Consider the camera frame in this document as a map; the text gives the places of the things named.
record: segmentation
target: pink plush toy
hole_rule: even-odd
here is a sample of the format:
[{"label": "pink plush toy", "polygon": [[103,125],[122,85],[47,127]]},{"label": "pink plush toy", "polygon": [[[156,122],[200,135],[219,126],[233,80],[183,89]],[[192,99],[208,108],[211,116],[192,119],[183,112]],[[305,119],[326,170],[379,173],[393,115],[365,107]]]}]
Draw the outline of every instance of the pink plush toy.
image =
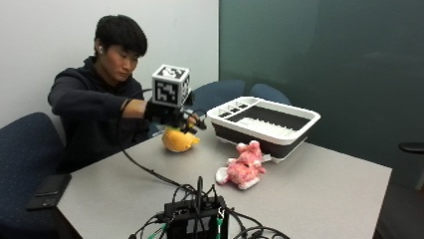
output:
[{"label": "pink plush toy", "polygon": [[238,185],[240,189],[249,189],[260,182],[260,174],[266,173],[262,164],[262,151],[260,142],[253,140],[249,145],[237,145],[238,158],[228,160],[228,167],[223,167],[216,173],[216,182],[225,184],[229,180]]}]

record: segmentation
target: black jacket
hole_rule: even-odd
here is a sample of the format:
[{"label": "black jacket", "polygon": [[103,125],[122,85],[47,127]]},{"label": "black jacket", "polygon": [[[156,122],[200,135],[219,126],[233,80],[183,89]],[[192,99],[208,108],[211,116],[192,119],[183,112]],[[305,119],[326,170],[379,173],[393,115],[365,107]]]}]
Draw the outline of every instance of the black jacket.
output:
[{"label": "black jacket", "polygon": [[119,119],[128,98],[144,100],[143,85],[130,77],[111,87],[95,69],[95,57],[86,66],[67,69],[55,79],[50,94],[54,114],[62,117],[67,150],[59,172],[72,172],[149,138],[149,122]]}]

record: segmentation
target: man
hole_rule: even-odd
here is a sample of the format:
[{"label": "man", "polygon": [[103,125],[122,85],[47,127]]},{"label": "man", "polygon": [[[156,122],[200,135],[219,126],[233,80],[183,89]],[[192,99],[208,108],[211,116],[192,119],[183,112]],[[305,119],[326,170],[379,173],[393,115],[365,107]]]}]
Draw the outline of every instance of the man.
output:
[{"label": "man", "polygon": [[59,172],[72,172],[147,140],[149,120],[172,113],[173,109],[145,101],[143,85],[133,78],[147,52],[148,39],[137,22],[123,15],[102,18],[95,56],[84,67],[56,76],[48,97],[67,134]]}]

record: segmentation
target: dark gray wall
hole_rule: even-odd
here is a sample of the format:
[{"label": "dark gray wall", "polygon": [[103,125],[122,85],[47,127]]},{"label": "dark gray wall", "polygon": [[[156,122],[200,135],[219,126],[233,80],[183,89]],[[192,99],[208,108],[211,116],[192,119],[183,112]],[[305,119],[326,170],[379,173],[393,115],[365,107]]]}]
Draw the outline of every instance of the dark gray wall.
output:
[{"label": "dark gray wall", "polygon": [[394,168],[421,184],[424,1],[220,1],[220,79],[262,82],[321,113],[309,142]]}]

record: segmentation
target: gray table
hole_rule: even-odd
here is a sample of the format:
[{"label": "gray table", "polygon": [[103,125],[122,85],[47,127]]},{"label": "gray table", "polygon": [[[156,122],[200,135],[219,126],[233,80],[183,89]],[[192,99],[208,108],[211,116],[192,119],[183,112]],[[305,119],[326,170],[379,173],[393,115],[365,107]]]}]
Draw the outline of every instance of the gray table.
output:
[{"label": "gray table", "polygon": [[[209,189],[217,169],[237,157],[237,150],[216,139],[212,126],[199,137],[201,143],[187,152],[168,151],[160,136],[128,152],[179,183],[197,186],[201,176]],[[268,174],[249,190],[232,183],[216,187],[229,207],[292,239],[373,238],[391,168],[308,142],[285,161],[264,166]],[[164,211],[176,189],[119,153],[74,173],[59,208],[86,239],[130,238]],[[235,236],[238,225],[233,219],[229,224]],[[160,226],[148,228],[147,238]]]}]

